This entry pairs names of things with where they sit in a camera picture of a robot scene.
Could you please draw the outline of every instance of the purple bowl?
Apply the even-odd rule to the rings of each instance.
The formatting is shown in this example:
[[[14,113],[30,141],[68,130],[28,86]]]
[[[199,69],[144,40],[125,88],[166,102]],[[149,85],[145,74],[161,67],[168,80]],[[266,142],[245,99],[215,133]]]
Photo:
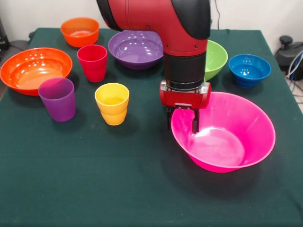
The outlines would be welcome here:
[[[113,57],[132,70],[146,70],[156,65],[163,57],[159,35],[151,31],[123,31],[108,42]]]

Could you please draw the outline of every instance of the table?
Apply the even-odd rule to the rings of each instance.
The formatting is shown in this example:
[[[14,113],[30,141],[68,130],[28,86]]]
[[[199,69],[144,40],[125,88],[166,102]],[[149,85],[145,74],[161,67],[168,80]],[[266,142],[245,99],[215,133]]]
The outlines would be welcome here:
[[[100,30],[107,47],[116,32]],[[276,146],[259,165],[228,174],[199,168],[167,130],[159,99],[163,63],[132,71],[109,55],[103,82],[89,83],[57,28],[39,28],[30,48],[53,47],[73,60],[77,114],[51,120],[38,97],[7,89],[0,102],[0,224],[3,226],[302,226],[303,116],[260,31],[212,30],[229,58],[257,54],[271,75],[237,87],[225,65],[214,91],[260,106],[276,129]],[[95,104],[100,85],[130,90],[125,122],[104,123]]]

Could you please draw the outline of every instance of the yellow cup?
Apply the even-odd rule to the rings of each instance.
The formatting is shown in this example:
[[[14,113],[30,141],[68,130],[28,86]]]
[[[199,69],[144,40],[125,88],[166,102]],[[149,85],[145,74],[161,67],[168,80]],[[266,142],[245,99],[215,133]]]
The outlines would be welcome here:
[[[129,90],[122,84],[108,83],[95,92],[95,100],[105,122],[120,125],[124,122],[129,101]]]

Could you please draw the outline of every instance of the pink bowl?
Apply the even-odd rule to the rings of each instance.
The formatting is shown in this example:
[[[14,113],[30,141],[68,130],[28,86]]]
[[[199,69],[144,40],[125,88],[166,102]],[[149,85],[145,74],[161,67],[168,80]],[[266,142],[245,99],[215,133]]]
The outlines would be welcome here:
[[[192,133],[192,110],[176,109],[171,119],[178,144],[203,169],[227,173],[255,165],[272,151],[275,128],[266,113],[251,101],[212,92],[200,109],[200,132]]]

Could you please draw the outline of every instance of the white wall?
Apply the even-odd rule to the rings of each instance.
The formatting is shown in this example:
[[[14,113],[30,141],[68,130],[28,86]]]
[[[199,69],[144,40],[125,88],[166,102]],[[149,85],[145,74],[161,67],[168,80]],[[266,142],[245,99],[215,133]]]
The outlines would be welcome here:
[[[218,14],[212,1],[212,28]],[[217,0],[221,13],[220,29],[261,30],[274,52],[279,36],[288,34],[303,41],[301,14],[303,0]],[[97,19],[107,27],[95,0],[0,0],[0,17],[10,41],[28,39],[38,27],[60,27],[71,17]]]

